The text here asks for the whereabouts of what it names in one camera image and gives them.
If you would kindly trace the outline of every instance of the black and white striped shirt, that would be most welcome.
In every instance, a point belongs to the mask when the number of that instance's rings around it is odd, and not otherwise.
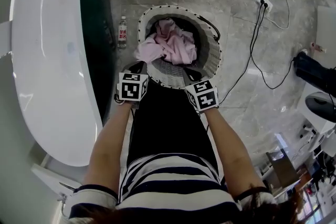
[[[172,221],[225,223],[248,205],[247,191],[234,201],[221,186],[216,170],[206,160],[190,154],[158,154],[134,161],[126,172],[117,195],[99,185],[76,189],[70,200],[70,223],[87,221],[96,210],[132,209],[135,214]],[[267,192],[258,203],[276,203]]]

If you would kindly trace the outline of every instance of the water bottle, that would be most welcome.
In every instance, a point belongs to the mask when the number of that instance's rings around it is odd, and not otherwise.
[[[121,16],[121,21],[118,27],[118,48],[119,49],[126,48],[126,40],[127,40],[126,17]]]

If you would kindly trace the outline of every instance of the marble floor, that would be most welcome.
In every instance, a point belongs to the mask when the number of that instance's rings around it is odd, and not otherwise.
[[[287,24],[285,0],[270,0],[274,7],[270,18],[278,24]],[[316,38],[317,6],[336,7],[336,0],[288,0],[290,28],[281,30],[268,20],[263,21],[255,45],[255,60],[269,85],[277,85],[286,74],[289,62],[302,48],[308,48]],[[128,23],[127,49],[119,52],[118,66],[133,61],[137,46],[137,21],[153,5],[174,4],[186,7],[215,24],[221,33],[220,44],[224,61],[216,80],[221,100],[242,73],[249,56],[249,43],[258,9],[254,0],[111,0],[114,25],[121,16]],[[255,66],[250,63],[247,73],[220,105],[220,112],[245,143],[256,165],[265,160],[265,152],[279,146],[275,134],[286,141],[289,156],[297,155],[305,143],[299,134],[304,117],[296,110],[304,82],[291,70],[284,83],[276,90],[268,89]],[[131,128],[130,117],[128,133]],[[125,164],[128,140],[125,140],[122,166]],[[300,152],[294,165],[305,157]]]

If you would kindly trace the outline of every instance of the woven laundry basket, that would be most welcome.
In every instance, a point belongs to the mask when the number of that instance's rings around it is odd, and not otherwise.
[[[193,33],[195,45],[196,43],[199,44],[199,46],[196,46],[197,59],[190,65],[173,65],[163,58],[156,59],[147,65],[148,75],[161,86],[173,89],[185,88],[182,75],[184,67],[202,68],[209,78],[216,75],[222,60],[222,50],[218,42],[221,35],[212,23],[189,9],[172,5],[155,6],[148,9],[139,19],[139,44],[144,42],[147,36],[153,32],[153,25],[158,20],[165,18],[172,18],[173,20],[177,18],[179,21],[181,19],[186,20],[194,26],[197,31],[197,33]]]

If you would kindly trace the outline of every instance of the pink towel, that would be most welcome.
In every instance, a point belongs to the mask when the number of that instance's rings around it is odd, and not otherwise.
[[[159,20],[156,33],[151,34],[134,52],[137,60],[149,63],[165,56],[174,65],[196,60],[193,33],[182,31],[172,19]]]

